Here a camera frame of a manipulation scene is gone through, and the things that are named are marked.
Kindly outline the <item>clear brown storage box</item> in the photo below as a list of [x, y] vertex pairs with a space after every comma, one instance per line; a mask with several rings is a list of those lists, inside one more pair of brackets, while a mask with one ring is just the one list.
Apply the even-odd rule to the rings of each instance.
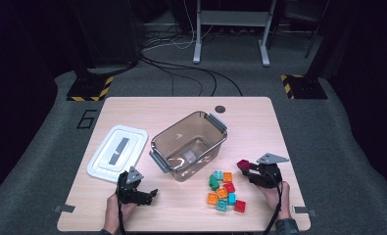
[[197, 111], [156, 135], [149, 155], [163, 173], [183, 182], [210, 163], [226, 139], [218, 117]]

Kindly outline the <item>person's right hand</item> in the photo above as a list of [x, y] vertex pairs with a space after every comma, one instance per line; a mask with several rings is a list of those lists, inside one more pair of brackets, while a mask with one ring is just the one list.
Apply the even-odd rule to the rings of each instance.
[[281, 203], [281, 208], [278, 213], [278, 219], [288, 219], [291, 218], [290, 206], [289, 206], [289, 194], [290, 194], [290, 186], [286, 181], [282, 181], [279, 184], [279, 189], [281, 194], [278, 194], [276, 188], [264, 188], [258, 186], [258, 189], [263, 193], [266, 197], [267, 204], [269, 207], [275, 211], [278, 203]]

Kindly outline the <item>person's left hand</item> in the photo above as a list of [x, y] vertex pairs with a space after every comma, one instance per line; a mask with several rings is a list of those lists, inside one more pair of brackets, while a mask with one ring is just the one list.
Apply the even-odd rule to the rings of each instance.
[[135, 208], [135, 204], [122, 204], [121, 206], [119, 206], [117, 196], [115, 194], [111, 195], [107, 199], [107, 207], [105, 212], [105, 222], [103, 229], [105, 231], [108, 231], [112, 235], [115, 235], [120, 229], [119, 211], [122, 212], [122, 221], [126, 222], [130, 218]]

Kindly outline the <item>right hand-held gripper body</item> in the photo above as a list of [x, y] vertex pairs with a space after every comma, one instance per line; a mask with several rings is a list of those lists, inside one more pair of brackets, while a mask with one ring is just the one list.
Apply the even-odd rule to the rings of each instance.
[[275, 188], [282, 181], [281, 171], [278, 164], [287, 163], [288, 159], [275, 154], [266, 153], [257, 160], [257, 172], [260, 178], [257, 185], [264, 188]]

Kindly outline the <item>white box lid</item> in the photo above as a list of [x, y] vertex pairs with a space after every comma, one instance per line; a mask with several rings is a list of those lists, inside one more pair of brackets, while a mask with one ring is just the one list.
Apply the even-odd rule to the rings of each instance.
[[114, 126], [87, 165], [87, 173], [94, 178], [117, 183], [121, 173], [136, 166], [147, 140], [148, 133], [143, 129]]

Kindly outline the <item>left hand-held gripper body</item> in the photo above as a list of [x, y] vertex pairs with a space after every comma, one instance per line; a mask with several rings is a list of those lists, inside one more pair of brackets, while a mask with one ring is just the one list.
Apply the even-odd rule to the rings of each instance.
[[142, 204], [142, 195], [137, 190], [142, 178], [143, 175], [134, 166], [120, 174], [116, 194], [121, 203]]

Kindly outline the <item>black stand base striped edge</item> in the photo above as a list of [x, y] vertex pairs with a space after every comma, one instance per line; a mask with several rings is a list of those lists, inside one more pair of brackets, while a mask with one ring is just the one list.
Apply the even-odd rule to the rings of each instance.
[[110, 77], [92, 77], [89, 79], [78, 78], [67, 93], [68, 101], [102, 101], [113, 82]]
[[327, 98], [317, 79], [309, 80], [303, 75], [293, 74], [282, 74], [280, 78], [289, 99], [325, 100]]

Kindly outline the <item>white metal desk frame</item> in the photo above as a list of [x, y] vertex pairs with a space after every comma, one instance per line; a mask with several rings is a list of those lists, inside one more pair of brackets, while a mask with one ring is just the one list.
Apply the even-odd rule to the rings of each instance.
[[203, 10], [202, 0], [197, 0], [196, 7], [196, 42], [193, 56], [193, 63], [201, 62], [202, 52], [202, 26], [222, 25], [222, 26], [251, 26], [262, 27], [264, 29], [263, 38], [259, 40], [259, 49], [263, 66], [268, 68], [270, 61], [267, 53], [266, 42], [270, 32], [271, 21], [274, 15], [276, 0], [269, 0], [269, 9], [262, 12], [237, 12], [220, 10]]

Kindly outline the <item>black equipment case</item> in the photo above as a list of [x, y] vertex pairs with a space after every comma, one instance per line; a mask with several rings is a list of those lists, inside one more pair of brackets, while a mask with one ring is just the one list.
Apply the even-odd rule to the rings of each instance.
[[95, 66], [138, 62], [138, 28], [129, 0], [82, 0], [76, 7]]

